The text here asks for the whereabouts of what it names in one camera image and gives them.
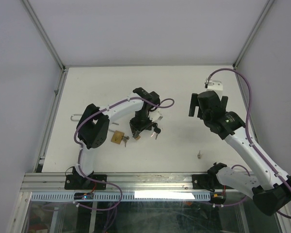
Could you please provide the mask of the silver key bunch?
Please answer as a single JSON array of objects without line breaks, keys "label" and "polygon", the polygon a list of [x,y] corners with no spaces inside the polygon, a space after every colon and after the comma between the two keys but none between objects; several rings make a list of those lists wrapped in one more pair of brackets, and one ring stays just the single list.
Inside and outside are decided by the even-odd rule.
[{"label": "silver key bunch", "polygon": [[127,146],[127,142],[129,141],[129,136],[122,136],[122,141],[124,142],[124,146]]}]

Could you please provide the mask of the medium brass padlock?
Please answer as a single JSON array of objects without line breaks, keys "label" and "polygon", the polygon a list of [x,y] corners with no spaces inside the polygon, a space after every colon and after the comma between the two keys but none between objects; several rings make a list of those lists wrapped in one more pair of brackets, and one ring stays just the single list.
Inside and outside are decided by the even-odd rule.
[{"label": "medium brass padlock", "polygon": [[112,134],[111,142],[115,144],[121,144],[123,137],[125,136],[124,132],[112,130],[111,128],[108,131]]}]

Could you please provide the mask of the black headed key pair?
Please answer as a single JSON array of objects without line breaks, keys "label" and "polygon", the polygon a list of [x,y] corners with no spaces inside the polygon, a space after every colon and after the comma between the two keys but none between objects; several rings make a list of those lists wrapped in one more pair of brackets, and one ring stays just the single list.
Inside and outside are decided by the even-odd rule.
[{"label": "black headed key pair", "polygon": [[156,122],[152,124],[152,128],[153,128],[153,133],[151,137],[154,137],[157,140],[158,135],[161,133],[162,130],[158,127],[158,124]]}]

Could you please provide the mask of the small keys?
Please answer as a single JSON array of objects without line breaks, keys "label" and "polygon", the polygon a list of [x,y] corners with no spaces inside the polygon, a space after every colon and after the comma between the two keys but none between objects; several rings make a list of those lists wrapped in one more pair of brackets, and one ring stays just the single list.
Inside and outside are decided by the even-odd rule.
[{"label": "small keys", "polygon": [[201,153],[201,151],[198,152],[198,154],[197,154],[197,158],[198,158],[198,159],[201,159],[201,158],[202,158],[202,153]]}]

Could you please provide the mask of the large brass padlock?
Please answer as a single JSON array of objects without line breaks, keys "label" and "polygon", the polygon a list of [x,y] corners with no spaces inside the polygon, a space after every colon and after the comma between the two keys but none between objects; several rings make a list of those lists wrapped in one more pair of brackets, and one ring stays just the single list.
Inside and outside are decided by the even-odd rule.
[{"label": "large brass padlock", "polygon": [[70,120],[73,121],[73,122],[79,122],[81,117],[82,117],[82,114],[72,114],[70,116]]}]

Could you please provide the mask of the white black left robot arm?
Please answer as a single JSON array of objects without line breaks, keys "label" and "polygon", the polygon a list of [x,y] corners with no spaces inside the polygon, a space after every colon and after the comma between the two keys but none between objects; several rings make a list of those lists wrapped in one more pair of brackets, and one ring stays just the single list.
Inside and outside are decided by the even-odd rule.
[{"label": "white black left robot arm", "polygon": [[88,105],[74,134],[75,142],[80,145],[78,161],[75,165],[77,172],[75,183],[83,189],[91,185],[90,174],[94,171],[94,153],[106,141],[110,124],[134,113],[134,117],[129,121],[129,127],[132,137],[136,139],[141,132],[152,129],[155,120],[150,117],[150,113],[160,104],[161,98],[156,92],[149,93],[138,87],[116,103],[104,107]]}]

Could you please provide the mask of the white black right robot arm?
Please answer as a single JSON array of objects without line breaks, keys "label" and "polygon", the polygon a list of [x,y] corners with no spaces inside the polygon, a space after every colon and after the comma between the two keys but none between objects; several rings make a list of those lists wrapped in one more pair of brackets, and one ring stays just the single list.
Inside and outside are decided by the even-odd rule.
[{"label": "white black right robot arm", "polygon": [[206,127],[231,146],[254,173],[252,177],[234,171],[223,163],[214,163],[199,184],[213,192],[225,185],[253,200],[265,215],[271,216],[291,201],[291,175],[280,168],[250,136],[245,122],[226,111],[227,96],[215,91],[193,93],[189,116],[197,116]]}]

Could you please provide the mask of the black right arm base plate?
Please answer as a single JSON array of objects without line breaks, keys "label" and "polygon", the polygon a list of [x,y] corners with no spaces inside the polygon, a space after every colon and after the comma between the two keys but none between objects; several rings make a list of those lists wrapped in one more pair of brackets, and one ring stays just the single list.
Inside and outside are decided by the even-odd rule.
[{"label": "black right arm base plate", "polygon": [[193,189],[205,189],[210,192],[215,191],[214,178],[209,174],[193,174],[192,175]]}]

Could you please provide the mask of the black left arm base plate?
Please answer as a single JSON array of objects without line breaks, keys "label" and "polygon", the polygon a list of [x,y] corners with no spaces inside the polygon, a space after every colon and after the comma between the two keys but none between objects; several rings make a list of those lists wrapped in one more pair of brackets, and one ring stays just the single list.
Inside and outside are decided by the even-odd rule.
[{"label": "black left arm base plate", "polygon": [[65,190],[92,190],[94,187],[96,190],[105,190],[106,184],[91,181],[80,176],[78,173],[66,176]]}]

